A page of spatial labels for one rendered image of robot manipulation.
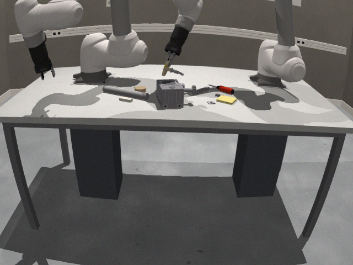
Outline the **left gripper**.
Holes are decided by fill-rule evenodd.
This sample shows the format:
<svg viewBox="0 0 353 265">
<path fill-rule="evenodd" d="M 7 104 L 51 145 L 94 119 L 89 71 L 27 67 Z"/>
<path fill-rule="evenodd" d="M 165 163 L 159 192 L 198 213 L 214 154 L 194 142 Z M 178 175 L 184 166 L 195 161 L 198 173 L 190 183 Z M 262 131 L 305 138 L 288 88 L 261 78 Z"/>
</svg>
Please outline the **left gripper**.
<svg viewBox="0 0 353 265">
<path fill-rule="evenodd" d="M 168 52 L 168 57 L 166 62 L 169 61 L 170 55 L 173 54 L 172 59 L 170 60 L 169 67 L 171 66 L 173 59 L 176 55 L 180 55 L 181 47 L 185 43 L 185 40 L 188 37 L 188 33 L 191 32 L 194 26 L 194 21 L 187 18 L 179 16 L 175 23 L 175 28 L 170 37 L 169 43 L 165 47 L 165 51 Z M 166 63 L 165 62 L 165 63 Z"/>
</svg>

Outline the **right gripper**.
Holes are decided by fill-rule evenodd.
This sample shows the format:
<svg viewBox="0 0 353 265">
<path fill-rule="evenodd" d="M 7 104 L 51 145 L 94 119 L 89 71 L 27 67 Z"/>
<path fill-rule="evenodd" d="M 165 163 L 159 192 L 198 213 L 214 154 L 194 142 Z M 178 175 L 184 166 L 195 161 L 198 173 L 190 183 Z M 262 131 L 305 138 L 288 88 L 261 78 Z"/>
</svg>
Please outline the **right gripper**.
<svg viewBox="0 0 353 265">
<path fill-rule="evenodd" d="M 43 72 L 51 70 L 53 77 L 55 77 L 53 63 L 51 63 L 51 60 L 48 57 L 48 52 L 45 44 L 47 38 L 44 31 L 41 30 L 31 37 L 23 37 L 23 39 L 25 41 L 26 47 L 29 48 L 32 61 L 35 64 L 34 69 L 36 74 L 40 73 L 41 79 L 44 80 Z"/>
</svg>

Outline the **pale yellow square pad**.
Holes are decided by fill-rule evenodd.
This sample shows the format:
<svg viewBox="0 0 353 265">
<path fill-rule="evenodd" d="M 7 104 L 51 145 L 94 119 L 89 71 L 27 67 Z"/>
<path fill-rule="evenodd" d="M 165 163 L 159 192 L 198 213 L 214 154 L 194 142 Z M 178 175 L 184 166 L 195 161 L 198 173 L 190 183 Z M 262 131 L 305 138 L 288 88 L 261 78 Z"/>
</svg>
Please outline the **pale yellow square pad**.
<svg viewBox="0 0 353 265">
<path fill-rule="evenodd" d="M 224 95 L 221 95 L 220 97 L 218 97 L 216 99 L 217 102 L 226 103 L 226 104 L 230 104 L 230 105 L 232 105 L 236 100 L 237 100 L 237 98 L 224 96 Z"/>
</svg>

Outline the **tan gear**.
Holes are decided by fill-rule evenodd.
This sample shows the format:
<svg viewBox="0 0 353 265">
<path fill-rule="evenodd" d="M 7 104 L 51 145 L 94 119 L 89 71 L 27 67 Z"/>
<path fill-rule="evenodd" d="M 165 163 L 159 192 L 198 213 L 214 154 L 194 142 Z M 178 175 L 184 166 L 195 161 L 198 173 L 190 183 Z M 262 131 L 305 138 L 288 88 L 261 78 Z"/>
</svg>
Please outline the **tan gear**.
<svg viewBox="0 0 353 265">
<path fill-rule="evenodd" d="M 169 68 L 169 63 L 170 63 L 170 61 L 167 61 L 166 63 L 165 63 L 165 65 L 164 65 L 164 68 L 163 68 L 163 71 L 162 71 L 162 76 L 165 76 L 166 74 L 167 74 L 167 72 L 169 71 L 170 73 L 176 73 L 176 74 L 180 74 L 180 75 L 184 75 L 184 73 L 181 73 L 181 72 L 179 72 L 179 71 L 177 71 L 177 70 L 174 70 L 173 68 Z"/>
</svg>

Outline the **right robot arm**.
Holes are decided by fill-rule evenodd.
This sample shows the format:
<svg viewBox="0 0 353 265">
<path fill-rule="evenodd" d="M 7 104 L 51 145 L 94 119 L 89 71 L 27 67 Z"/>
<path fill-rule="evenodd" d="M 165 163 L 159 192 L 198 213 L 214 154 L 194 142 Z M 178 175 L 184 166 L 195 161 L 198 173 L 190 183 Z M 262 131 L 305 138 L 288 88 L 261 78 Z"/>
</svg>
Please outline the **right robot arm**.
<svg viewBox="0 0 353 265">
<path fill-rule="evenodd" d="M 18 0 L 14 5 L 17 26 L 22 36 L 31 37 L 41 30 L 62 30 L 75 26 L 83 16 L 78 0 Z M 87 35 L 81 46 L 81 72 L 73 75 L 76 83 L 103 83 L 111 75 L 106 67 L 135 67 L 147 58 L 146 44 L 131 29 L 130 0 L 110 0 L 113 33 L 109 40 L 102 33 Z"/>
</svg>

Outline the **grey metal shaft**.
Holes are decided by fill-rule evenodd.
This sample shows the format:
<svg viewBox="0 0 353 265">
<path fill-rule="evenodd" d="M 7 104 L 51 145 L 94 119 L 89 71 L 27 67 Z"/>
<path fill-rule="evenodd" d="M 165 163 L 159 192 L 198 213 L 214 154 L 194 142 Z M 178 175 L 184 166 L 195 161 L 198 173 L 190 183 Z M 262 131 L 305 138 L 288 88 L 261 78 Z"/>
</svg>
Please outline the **grey metal shaft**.
<svg viewBox="0 0 353 265">
<path fill-rule="evenodd" d="M 145 99 L 145 100 L 149 99 L 148 93 L 132 91 L 132 90 L 116 88 L 116 87 L 110 87 L 110 86 L 104 86 L 103 92 L 115 93 L 115 94 L 120 94 L 123 96 L 129 96 L 129 97 Z"/>
</svg>

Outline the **red cylinder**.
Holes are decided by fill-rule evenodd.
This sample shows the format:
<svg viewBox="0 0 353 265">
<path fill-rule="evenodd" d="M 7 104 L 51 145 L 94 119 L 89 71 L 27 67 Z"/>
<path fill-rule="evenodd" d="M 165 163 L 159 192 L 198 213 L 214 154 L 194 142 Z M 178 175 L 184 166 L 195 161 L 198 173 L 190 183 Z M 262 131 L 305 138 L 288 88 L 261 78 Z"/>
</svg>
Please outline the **red cylinder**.
<svg viewBox="0 0 353 265">
<path fill-rule="evenodd" d="M 209 86 L 212 86 L 212 87 L 216 87 L 217 89 L 219 89 L 219 91 L 222 91 L 222 92 L 226 92 L 226 93 L 229 93 L 229 94 L 233 94 L 234 93 L 234 89 L 231 89 L 231 88 L 228 88 L 228 87 L 224 87 L 224 86 L 213 86 L 213 85 L 210 85 L 208 84 Z"/>
</svg>

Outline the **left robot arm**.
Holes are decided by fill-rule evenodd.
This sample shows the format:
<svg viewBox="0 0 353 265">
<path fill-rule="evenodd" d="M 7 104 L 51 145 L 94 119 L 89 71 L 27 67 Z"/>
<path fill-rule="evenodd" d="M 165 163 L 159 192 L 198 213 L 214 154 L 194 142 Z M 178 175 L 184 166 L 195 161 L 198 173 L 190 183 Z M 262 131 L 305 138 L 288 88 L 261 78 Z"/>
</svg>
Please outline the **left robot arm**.
<svg viewBox="0 0 353 265">
<path fill-rule="evenodd" d="M 260 86 L 286 88 L 281 82 L 298 82 L 306 74 L 299 47 L 295 44 L 292 0 L 274 0 L 278 41 L 264 40 L 259 49 L 258 74 L 249 75 Z M 202 0 L 173 0 L 179 16 L 197 21 Z"/>
</svg>

